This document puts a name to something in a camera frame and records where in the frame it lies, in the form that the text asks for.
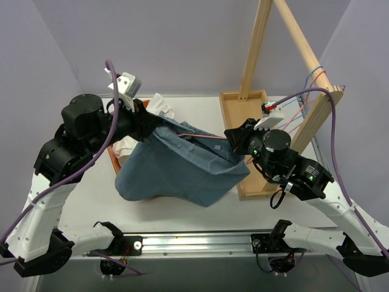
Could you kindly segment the white ruffled skirt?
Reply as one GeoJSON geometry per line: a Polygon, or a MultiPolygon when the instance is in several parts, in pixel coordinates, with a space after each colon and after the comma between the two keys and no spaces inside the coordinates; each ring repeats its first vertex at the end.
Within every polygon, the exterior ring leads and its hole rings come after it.
{"type": "Polygon", "coordinates": [[[112,138],[112,152],[120,165],[129,158],[139,141],[143,142],[162,123],[158,115],[174,117],[173,109],[162,95],[156,93],[146,104],[135,100],[136,111],[120,104],[119,118],[112,138]]]}

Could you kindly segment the pink wire hanger front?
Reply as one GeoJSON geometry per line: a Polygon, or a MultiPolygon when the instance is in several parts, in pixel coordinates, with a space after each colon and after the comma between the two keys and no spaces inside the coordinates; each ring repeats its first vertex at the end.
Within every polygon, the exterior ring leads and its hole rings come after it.
{"type": "MultiPolygon", "coordinates": [[[[311,85],[309,86],[309,88],[311,88],[311,87],[315,84],[316,80],[317,80],[322,74],[325,74],[325,73],[326,73],[326,70],[322,69],[322,71],[321,71],[320,73],[318,73],[318,75],[315,77],[315,79],[312,78],[312,83],[311,83],[311,85]]],[[[309,102],[309,101],[308,101],[309,95],[310,95],[310,92],[308,92],[308,93],[306,94],[306,98],[305,98],[305,101],[304,101],[303,105],[302,105],[302,106],[300,107],[300,109],[294,114],[294,116],[290,119],[290,121],[289,121],[286,125],[284,125],[284,126],[282,127],[282,130],[285,130],[285,129],[289,126],[289,124],[290,124],[291,122],[293,122],[295,119],[298,119],[299,117],[303,116],[303,108],[304,108],[307,104],[312,103],[312,102],[309,102]]],[[[293,128],[293,129],[292,129],[290,132],[288,132],[288,133],[293,132],[293,131],[296,130],[298,127],[299,127],[299,125],[296,126],[295,128],[293,128]]]]}

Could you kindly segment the pink wire hanger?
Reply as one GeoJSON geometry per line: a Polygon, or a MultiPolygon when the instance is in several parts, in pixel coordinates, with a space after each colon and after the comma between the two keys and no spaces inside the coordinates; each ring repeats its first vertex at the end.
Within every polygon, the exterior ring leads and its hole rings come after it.
{"type": "Polygon", "coordinates": [[[221,136],[211,136],[211,135],[202,135],[202,134],[190,134],[190,133],[182,133],[177,134],[178,137],[199,137],[204,139],[217,139],[217,140],[227,140],[226,137],[221,136]]]}
{"type": "MultiPolygon", "coordinates": [[[[325,74],[325,73],[326,73],[326,70],[322,69],[322,71],[321,71],[320,73],[318,73],[318,75],[315,77],[315,79],[312,78],[312,83],[311,83],[311,85],[309,86],[309,88],[311,88],[311,87],[315,84],[316,80],[317,80],[322,74],[325,74]]],[[[282,130],[285,130],[285,129],[289,126],[289,124],[290,124],[291,122],[293,122],[295,119],[298,119],[299,117],[303,116],[303,108],[304,108],[307,104],[312,103],[312,102],[309,102],[309,101],[308,101],[309,95],[310,95],[310,92],[308,92],[308,93],[306,94],[306,98],[305,98],[305,101],[304,101],[303,105],[302,105],[302,106],[300,107],[300,109],[294,114],[294,116],[290,119],[290,121],[289,121],[286,125],[284,125],[284,126],[282,127],[282,130]]],[[[299,127],[299,125],[296,126],[295,128],[293,128],[293,129],[292,129],[290,132],[288,132],[288,133],[293,132],[293,131],[296,130],[298,127],[299,127]]]]}

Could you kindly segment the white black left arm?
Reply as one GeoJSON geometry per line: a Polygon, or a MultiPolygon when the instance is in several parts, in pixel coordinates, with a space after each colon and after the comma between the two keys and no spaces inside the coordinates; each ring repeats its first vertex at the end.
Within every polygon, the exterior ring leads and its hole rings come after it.
{"type": "Polygon", "coordinates": [[[68,196],[105,149],[126,136],[143,141],[162,123],[141,100],[134,109],[121,99],[111,103],[113,113],[99,96],[74,97],[62,109],[63,123],[54,137],[42,146],[26,204],[1,238],[1,255],[21,277],[54,273],[73,256],[110,256],[124,248],[123,232],[108,221],[81,232],[58,228],[68,196]]]}

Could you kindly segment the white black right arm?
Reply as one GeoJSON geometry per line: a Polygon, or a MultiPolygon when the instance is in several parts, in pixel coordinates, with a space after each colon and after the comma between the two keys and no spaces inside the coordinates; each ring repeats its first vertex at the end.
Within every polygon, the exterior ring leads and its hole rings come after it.
{"type": "Polygon", "coordinates": [[[374,277],[388,272],[388,227],[380,224],[345,198],[327,169],[290,148],[291,137],[283,130],[257,130],[247,119],[224,134],[234,152],[253,157],[255,168],[281,188],[281,196],[296,196],[325,214],[338,227],[323,231],[279,220],[261,248],[276,252],[310,250],[341,260],[357,274],[374,277]]]}

